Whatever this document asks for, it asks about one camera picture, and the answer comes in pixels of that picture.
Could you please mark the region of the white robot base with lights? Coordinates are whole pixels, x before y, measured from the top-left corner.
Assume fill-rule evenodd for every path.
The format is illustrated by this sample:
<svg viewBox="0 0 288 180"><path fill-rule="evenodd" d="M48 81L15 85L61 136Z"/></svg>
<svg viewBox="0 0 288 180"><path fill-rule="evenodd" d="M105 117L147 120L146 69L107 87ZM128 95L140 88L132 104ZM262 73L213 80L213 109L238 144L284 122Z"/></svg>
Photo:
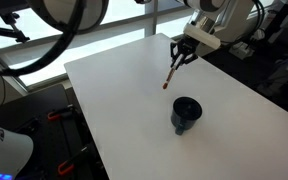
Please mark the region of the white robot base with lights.
<svg viewBox="0 0 288 180"><path fill-rule="evenodd" d="M33 141L0 127L0 180L15 180L33 153Z"/></svg>

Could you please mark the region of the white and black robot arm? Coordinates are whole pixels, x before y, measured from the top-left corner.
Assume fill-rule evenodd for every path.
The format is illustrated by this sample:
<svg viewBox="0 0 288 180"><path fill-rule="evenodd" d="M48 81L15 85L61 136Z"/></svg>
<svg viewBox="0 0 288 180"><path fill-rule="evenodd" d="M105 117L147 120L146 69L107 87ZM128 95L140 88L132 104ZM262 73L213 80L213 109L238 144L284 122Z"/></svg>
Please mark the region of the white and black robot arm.
<svg viewBox="0 0 288 180"><path fill-rule="evenodd" d="M177 0L179 3L194 10L189 22L184 26L181 38L170 44L172 70L189 64L198 58L196 50L199 45L217 50L222 45L216 35L218 20L224 21L224 27L231 20L241 20L249 11L256 7L257 20L255 25L244 35L228 43L228 46L251 37L263 20L263 4L261 0Z"/></svg>

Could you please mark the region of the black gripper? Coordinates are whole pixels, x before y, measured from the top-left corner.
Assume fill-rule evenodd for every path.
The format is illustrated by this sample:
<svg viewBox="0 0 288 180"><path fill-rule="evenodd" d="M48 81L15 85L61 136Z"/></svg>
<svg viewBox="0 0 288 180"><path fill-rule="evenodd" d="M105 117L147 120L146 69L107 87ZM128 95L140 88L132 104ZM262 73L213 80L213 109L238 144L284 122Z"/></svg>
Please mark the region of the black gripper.
<svg viewBox="0 0 288 180"><path fill-rule="evenodd" d="M198 56L195 53L197 41L189 37L181 38L177 43L170 44L171 68L178 69L184 64L189 64L196 60Z"/></svg>

